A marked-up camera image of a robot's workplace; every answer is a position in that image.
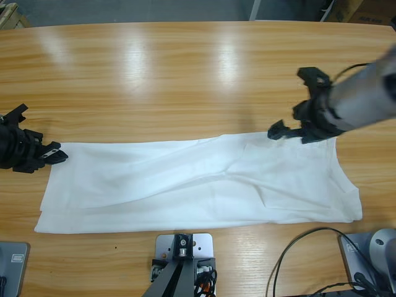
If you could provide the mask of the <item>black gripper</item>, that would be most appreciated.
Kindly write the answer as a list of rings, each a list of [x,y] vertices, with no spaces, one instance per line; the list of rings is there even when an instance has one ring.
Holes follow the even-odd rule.
[[[271,125],[267,131],[267,137],[279,140],[300,137],[302,144],[320,142],[344,133],[343,130],[332,124],[326,117],[327,100],[329,91],[318,93],[309,100],[302,101],[293,108],[293,118],[300,122],[299,129],[286,127],[283,120]]]
[[[1,125],[1,168],[20,173],[33,173],[46,165],[65,162],[68,155],[61,144],[42,144],[43,134],[15,125]]]

